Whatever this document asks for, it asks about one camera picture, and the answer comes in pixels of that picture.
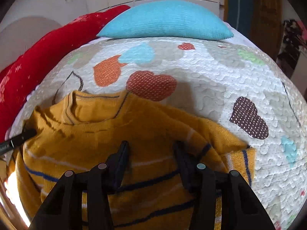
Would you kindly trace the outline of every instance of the red pillow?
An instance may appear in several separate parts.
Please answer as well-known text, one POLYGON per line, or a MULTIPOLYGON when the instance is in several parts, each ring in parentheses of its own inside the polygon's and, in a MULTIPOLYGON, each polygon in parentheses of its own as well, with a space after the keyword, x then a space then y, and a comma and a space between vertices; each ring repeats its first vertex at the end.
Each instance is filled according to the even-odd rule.
POLYGON ((130 7, 120 5, 102 13, 80 16, 51 31, 0 73, 0 142, 26 97, 58 62, 72 50, 96 38, 113 18, 130 7))

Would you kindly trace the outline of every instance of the clothing pile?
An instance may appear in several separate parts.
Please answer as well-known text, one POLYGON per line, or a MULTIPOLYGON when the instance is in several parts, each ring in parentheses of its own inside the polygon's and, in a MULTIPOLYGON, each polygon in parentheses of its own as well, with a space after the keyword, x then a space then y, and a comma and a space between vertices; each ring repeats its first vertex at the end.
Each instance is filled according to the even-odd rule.
MULTIPOLYGON (((130 145, 130 163, 119 191, 109 196, 116 228, 188 229, 194 197, 182 186, 172 149, 175 141, 185 142, 185 151, 214 171, 236 169, 250 186, 254 175, 255 149, 225 128, 128 91, 73 91, 47 109, 36 107, 24 127, 37 135, 14 152, 9 170, 16 170, 30 219, 65 171, 81 173, 105 162, 123 140, 130 145)), ((82 221, 86 228, 86 191, 82 221)), ((220 226, 221 197, 216 201, 215 229, 220 226)))

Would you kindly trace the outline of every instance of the blue pillow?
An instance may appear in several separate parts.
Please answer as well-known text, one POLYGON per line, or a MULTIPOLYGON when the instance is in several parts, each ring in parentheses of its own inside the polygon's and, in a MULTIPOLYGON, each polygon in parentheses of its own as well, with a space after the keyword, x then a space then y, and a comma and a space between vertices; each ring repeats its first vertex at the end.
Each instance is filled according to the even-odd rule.
POLYGON ((221 40, 233 33, 206 8, 182 1, 163 0, 132 7, 111 20, 97 35, 110 38, 176 36, 221 40))

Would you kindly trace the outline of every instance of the bed sheet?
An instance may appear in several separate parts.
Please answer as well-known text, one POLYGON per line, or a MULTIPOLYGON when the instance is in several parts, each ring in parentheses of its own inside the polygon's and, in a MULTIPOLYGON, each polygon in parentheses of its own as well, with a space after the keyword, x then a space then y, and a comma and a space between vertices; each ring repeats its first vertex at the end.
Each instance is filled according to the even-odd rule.
POLYGON ((36 105, 50 106, 72 90, 123 89, 210 118, 255 147, 252 189, 276 228, 287 229, 306 200, 307 104, 257 48, 175 37, 99 38, 45 77, 11 135, 36 105))

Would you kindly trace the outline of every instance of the brown polka dot heart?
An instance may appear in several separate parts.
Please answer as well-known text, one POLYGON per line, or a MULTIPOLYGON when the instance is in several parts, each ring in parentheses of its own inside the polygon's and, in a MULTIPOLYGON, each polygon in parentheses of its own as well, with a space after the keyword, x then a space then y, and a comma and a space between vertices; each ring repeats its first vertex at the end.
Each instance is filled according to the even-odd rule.
POLYGON ((195 50, 195 47, 192 43, 183 42, 181 45, 178 46, 181 50, 195 50))
POLYGON ((269 129, 265 121, 257 113, 258 110, 251 100, 239 97, 234 103, 229 121, 237 124, 253 138, 263 140, 269 136, 269 129))
POLYGON ((150 71, 137 71, 130 75, 126 89, 141 98, 161 101, 176 89, 177 80, 170 75, 154 75, 150 71))

